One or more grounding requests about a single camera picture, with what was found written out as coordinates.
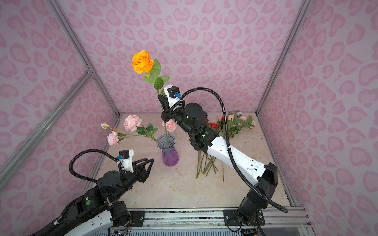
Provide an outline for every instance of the purple vase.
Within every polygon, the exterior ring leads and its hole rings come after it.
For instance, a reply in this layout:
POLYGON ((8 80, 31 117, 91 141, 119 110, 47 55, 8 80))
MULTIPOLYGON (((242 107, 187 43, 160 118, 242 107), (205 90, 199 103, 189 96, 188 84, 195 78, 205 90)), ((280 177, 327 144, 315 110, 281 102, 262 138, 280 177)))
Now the purple vase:
POLYGON ((157 146, 162 150, 163 163, 172 167, 178 163, 178 153, 175 149, 175 137, 171 134, 163 134, 156 142, 157 146))

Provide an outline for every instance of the beige table surface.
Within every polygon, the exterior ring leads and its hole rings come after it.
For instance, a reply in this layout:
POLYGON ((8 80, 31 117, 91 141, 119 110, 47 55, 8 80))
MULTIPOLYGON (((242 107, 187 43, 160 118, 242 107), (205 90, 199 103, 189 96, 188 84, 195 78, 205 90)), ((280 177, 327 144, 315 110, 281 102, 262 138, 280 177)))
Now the beige table surface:
MULTIPOLYGON (((216 121, 220 114, 208 114, 209 121, 216 121)), ((124 115, 119 124, 118 129, 121 132, 130 133, 123 127, 128 115, 124 115)), ((252 130, 243 129, 235 138, 230 139, 230 144, 257 161, 265 164, 274 163, 256 115, 254 113, 244 113, 244 115, 252 115, 257 125, 252 130)), ((140 114, 139 117, 145 127, 151 122, 154 127, 159 128, 155 133, 156 139, 164 133, 164 127, 160 125, 160 114, 140 114)), ((133 161, 143 158, 155 160, 149 178, 144 183, 134 184, 133 189, 127 191, 120 201, 124 201, 127 208, 238 207, 249 188, 236 171, 224 165, 223 182, 222 162, 216 160, 215 166, 220 170, 219 172, 214 174, 214 171, 211 171, 207 177, 201 175, 196 179, 198 151, 192 147, 188 135, 179 127, 171 134, 175 136, 175 147, 180 156, 179 162, 173 167, 163 164, 161 150, 156 143, 145 137, 127 138, 121 141, 120 145, 109 149, 108 152, 114 157, 118 156, 121 150, 134 149, 133 161)), ((118 170, 118 168, 112 160, 106 158, 97 178, 110 170, 118 170)), ((280 178, 272 200, 282 206, 289 206, 280 178)))

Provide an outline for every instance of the heart pattern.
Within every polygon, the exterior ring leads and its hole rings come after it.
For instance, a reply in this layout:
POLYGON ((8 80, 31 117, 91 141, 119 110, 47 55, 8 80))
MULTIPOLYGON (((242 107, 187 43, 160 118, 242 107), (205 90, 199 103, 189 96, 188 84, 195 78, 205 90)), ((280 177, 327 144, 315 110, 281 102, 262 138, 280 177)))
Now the heart pattern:
POLYGON ((373 2, 314 2, 260 116, 319 236, 378 234, 373 2))
MULTIPOLYGON (((159 59, 162 72, 182 92, 211 87, 225 98, 227 110, 256 110, 301 0, 60 4, 119 111, 138 113, 160 110, 153 86, 131 67, 132 56, 141 49, 159 59)), ((206 111, 220 111, 210 94, 201 96, 189 95, 188 100, 206 111)))
POLYGON ((4 1, 1 8, 0 147, 8 160, 85 67, 44 1, 4 1))
MULTIPOLYGON (((23 109, 19 114, 24 116, 23 109)), ((35 233, 79 196, 85 181, 73 177, 68 164, 83 150, 102 149, 108 135, 99 126, 104 120, 114 123, 115 116, 90 80, 0 192, 0 225, 6 225, 1 235, 35 233)), ((88 176, 98 157, 83 155, 75 162, 75 171, 88 176)))

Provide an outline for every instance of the orange flower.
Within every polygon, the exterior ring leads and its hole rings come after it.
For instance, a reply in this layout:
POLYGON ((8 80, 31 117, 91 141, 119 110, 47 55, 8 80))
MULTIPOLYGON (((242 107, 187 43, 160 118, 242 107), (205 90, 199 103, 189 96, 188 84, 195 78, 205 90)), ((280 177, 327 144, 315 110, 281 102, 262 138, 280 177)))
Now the orange flower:
POLYGON ((142 50, 134 54, 133 63, 131 65, 134 67, 135 72, 142 74, 143 72, 150 72, 153 66, 153 60, 151 60, 148 52, 142 50))

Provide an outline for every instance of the red flower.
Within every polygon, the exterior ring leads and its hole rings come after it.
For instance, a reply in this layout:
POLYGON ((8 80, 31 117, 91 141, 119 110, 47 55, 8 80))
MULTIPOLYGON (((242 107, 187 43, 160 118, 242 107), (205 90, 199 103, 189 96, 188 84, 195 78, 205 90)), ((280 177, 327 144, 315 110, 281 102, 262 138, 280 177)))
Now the red flower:
POLYGON ((212 128, 218 129, 218 125, 215 124, 215 123, 211 123, 211 122, 210 122, 209 125, 210 125, 212 128))

